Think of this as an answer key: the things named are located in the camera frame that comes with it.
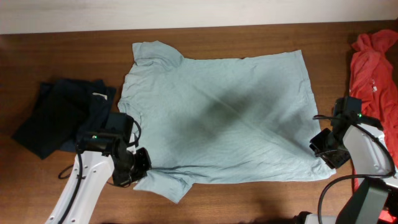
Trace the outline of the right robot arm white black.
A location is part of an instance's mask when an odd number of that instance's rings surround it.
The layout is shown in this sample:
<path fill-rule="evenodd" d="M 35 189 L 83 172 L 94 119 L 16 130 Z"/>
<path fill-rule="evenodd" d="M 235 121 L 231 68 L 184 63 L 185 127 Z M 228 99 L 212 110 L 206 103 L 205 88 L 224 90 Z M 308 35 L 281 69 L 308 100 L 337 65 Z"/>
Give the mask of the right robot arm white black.
<path fill-rule="evenodd" d="M 351 161 L 354 174 L 332 180 L 321 192 L 317 212 L 300 212 L 294 223 L 382 223 L 382 211 L 397 215 L 397 166 L 384 142 L 384 128 L 377 118 L 361 112 L 362 101 L 346 96 L 336 100 L 333 115 L 310 141 L 316 157 L 337 169 Z M 327 191 L 343 180 L 357 180 L 359 187 L 337 216 L 323 216 Z"/>

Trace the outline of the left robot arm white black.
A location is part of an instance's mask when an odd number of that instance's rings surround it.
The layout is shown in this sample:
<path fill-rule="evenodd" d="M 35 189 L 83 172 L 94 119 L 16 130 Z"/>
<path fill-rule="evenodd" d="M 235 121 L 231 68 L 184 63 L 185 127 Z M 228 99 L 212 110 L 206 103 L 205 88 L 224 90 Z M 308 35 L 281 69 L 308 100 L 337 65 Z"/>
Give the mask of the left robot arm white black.
<path fill-rule="evenodd" d="M 111 113 L 104 128 L 84 133 L 68 182 L 47 223 L 88 223 L 109 179 L 128 187 L 151 169 L 149 154 L 139 147 L 141 127 L 126 113 Z"/>

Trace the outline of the light blue t-shirt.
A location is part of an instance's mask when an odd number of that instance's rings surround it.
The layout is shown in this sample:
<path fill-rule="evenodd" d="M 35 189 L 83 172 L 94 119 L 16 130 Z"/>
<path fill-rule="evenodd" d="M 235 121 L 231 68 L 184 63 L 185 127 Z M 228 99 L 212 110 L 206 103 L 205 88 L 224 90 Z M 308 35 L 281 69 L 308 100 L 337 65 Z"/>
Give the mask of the light blue t-shirt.
<path fill-rule="evenodd" d="M 136 190 L 178 203 L 194 184 L 309 182 L 335 170 L 309 148 L 320 132 L 300 50 L 195 60 L 133 44 L 118 108 L 137 120 L 152 163 Z"/>

